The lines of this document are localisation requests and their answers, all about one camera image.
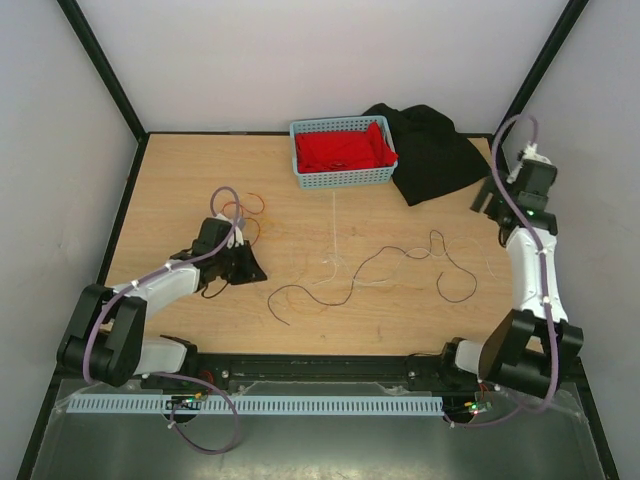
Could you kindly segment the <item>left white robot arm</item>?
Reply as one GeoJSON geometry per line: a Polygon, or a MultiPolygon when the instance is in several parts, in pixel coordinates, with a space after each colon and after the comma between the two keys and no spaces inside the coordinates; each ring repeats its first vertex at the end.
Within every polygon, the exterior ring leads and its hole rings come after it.
{"type": "Polygon", "coordinates": [[[58,364],[88,383],[119,387],[134,376],[161,373],[177,387],[191,386],[200,373],[199,362],[188,356],[191,344],[145,339],[145,324],[216,279],[229,286],[267,279],[241,227],[222,214],[205,219],[191,247],[158,270],[113,287],[85,287],[57,349],[58,364]]]}

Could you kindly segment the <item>red cloth in basket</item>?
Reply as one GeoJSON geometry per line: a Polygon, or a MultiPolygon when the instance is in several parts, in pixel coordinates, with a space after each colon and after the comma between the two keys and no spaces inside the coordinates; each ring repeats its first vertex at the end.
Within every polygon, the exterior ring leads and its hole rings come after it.
{"type": "Polygon", "coordinates": [[[300,133],[294,136],[299,173],[324,173],[392,166],[398,155],[378,124],[365,131],[300,133]]]}

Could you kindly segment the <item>black metal frame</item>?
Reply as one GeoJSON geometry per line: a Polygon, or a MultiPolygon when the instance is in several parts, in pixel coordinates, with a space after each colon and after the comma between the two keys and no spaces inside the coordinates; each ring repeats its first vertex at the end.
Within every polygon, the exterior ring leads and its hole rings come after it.
{"type": "MultiPolygon", "coordinates": [[[[102,79],[104,85],[106,86],[108,92],[110,93],[112,99],[114,100],[116,106],[118,107],[120,113],[123,115],[124,120],[129,126],[130,130],[133,133],[133,136],[137,142],[137,148],[135,152],[135,156],[132,161],[132,165],[129,171],[129,175],[127,177],[127,181],[124,187],[124,193],[122,195],[120,205],[116,214],[116,218],[114,221],[114,225],[112,227],[112,231],[109,237],[109,241],[107,247],[105,249],[105,253],[103,256],[102,264],[100,267],[99,274],[97,276],[97,282],[102,284],[106,281],[107,274],[111,267],[111,263],[115,254],[116,243],[120,237],[122,227],[124,225],[125,216],[127,210],[129,208],[129,204],[131,202],[131,198],[133,195],[134,187],[139,175],[139,171],[141,165],[143,163],[143,154],[146,151],[146,148],[149,143],[150,135],[154,132],[147,132],[145,128],[142,126],[138,115],[135,113],[134,108],[127,97],[117,75],[115,74],[107,56],[105,55],[99,40],[95,36],[86,16],[82,12],[82,9],[78,3],[78,1],[57,1],[62,12],[65,15],[65,18],[74,33],[76,34],[78,40],[83,46],[85,52],[88,55],[88,58],[92,62],[95,70],[99,74],[102,79]]],[[[523,84],[519,87],[519,90],[512,101],[507,113],[522,113],[525,103],[528,102],[533,95],[535,88],[537,88],[538,84],[542,80],[543,73],[546,73],[549,66],[552,63],[552,60],[555,58],[557,53],[560,50],[560,47],[568,37],[575,23],[578,21],[580,15],[583,10],[586,8],[588,1],[568,1],[564,10],[562,11],[558,21],[554,25],[551,33],[549,34],[547,40],[545,41],[542,50],[538,54],[536,60],[533,63],[533,66],[530,68],[529,73],[527,74],[523,84]]],[[[249,131],[247,132],[182,132],[183,134],[188,135],[284,135],[283,132],[259,132],[259,131],[249,131]]],[[[452,346],[449,343],[445,344],[444,354],[446,358],[445,360],[451,360],[449,363],[438,364],[439,366],[443,366],[445,370],[442,370],[445,373],[451,373],[453,370],[453,350],[452,346]]],[[[276,355],[276,354],[265,354],[265,355],[257,355],[257,354],[213,354],[213,353],[200,353],[198,354],[198,360],[211,365],[214,365],[214,360],[227,359],[229,357],[232,360],[231,365],[243,366],[250,365],[256,366],[264,363],[267,360],[274,360],[278,366],[285,366],[283,363],[285,360],[293,360],[294,357],[296,359],[302,359],[305,357],[304,355],[276,355]]],[[[405,360],[411,360],[416,365],[422,365],[429,367],[429,372],[433,371],[435,375],[435,367],[436,360],[415,360],[417,359],[417,353],[411,354],[405,358],[405,360]]],[[[311,355],[309,358],[312,358],[316,366],[313,366],[309,372],[305,371],[305,375],[301,376],[299,379],[307,379],[307,380],[319,380],[319,373],[338,373],[338,366],[347,366],[345,361],[338,360],[329,360],[329,356],[327,355],[311,355]]],[[[392,365],[394,367],[399,366],[399,363],[396,360],[392,362],[392,356],[365,356],[365,360],[358,360],[358,365],[362,364],[362,368],[367,367],[362,371],[357,371],[356,367],[348,367],[347,370],[340,373],[382,373],[376,371],[374,367],[382,368],[382,365],[392,365]]],[[[37,463],[37,457],[42,451],[42,445],[46,437],[46,429],[49,426],[53,425],[53,420],[49,418],[53,414],[54,411],[54,393],[58,394],[60,390],[60,386],[64,379],[71,379],[72,377],[78,376],[76,374],[72,374],[66,372],[62,367],[56,366],[54,370],[54,374],[50,381],[50,384],[47,389],[47,393],[44,397],[43,404],[41,406],[40,412],[38,414],[38,418],[35,423],[34,430],[32,432],[31,438],[29,440],[29,444],[27,446],[26,452],[23,457],[22,464],[20,466],[19,472],[17,474],[16,479],[33,479],[33,475],[35,472],[35,467],[37,463]]],[[[598,455],[598,463],[599,468],[602,470],[604,475],[604,479],[620,479],[619,474],[617,472],[617,468],[615,466],[615,461],[611,450],[609,448],[606,434],[604,428],[602,426],[596,403],[593,397],[593,392],[591,390],[591,386],[589,384],[584,365],[582,363],[582,359],[577,356],[571,368],[567,371],[567,373],[562,374],[563,381],[567,385],[573,384],[575,385],[576,395],[580,400],[580,405],[583,408],[583,413],[586,414],[586,420],[589,424],[590,436],[594,443],[594,448],[597,451],[598,455]]]]}

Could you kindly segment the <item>black folded cloth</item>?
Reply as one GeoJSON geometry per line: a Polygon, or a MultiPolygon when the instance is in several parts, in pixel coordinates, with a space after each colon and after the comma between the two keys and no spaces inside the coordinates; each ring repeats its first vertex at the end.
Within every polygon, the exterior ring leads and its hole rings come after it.
{"type": "Polygon", "coordinates": [[[392,179],[407,205],[466,188],[490,174],[487,160],[446,115],[427,105],[397,110],[378,103],[364,114],[386,118],[398,155],[392,179]]]}

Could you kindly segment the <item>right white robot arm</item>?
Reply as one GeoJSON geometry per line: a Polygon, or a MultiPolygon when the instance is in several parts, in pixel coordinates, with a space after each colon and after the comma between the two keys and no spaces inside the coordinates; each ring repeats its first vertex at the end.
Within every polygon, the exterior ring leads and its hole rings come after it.
{"type": "Polygon", "coordinates": [[[445,345],[437,365],[445,387],[458,389],[475,375],[543,399],[578,356],[584,335],[569,324],[560,300],[557,220],[546,210],[556,177],[548,159],[524,158],[511,174],[487,177],[476,195],[472,210],[496,222],[510,258],[513,304],[485,342],[455,338],[445,345]]]}

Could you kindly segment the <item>white zip tie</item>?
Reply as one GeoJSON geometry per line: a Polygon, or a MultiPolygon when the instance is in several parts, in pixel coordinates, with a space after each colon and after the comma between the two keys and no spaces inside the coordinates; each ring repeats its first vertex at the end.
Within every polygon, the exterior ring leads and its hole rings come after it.
{"type": "Polygon", "coordinates": [[[332,232],[332,253],[330,259],[335,266],[339,265],[339,253],[338,253],[338,241],[337,241],[337,202],[336,192],[332,192],[332,205],[331,205],[331,232],[332,232]]]}

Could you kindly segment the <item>light blue perforated basket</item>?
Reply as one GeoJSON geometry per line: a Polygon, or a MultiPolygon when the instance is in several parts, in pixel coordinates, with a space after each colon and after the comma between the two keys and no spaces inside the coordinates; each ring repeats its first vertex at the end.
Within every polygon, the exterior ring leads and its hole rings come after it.
{"type": "Polygon", "coordinates": [[[384,184],[398,166],[381,115],[298,120],[289,134],[292,168],[302,189],[384,184]]]}

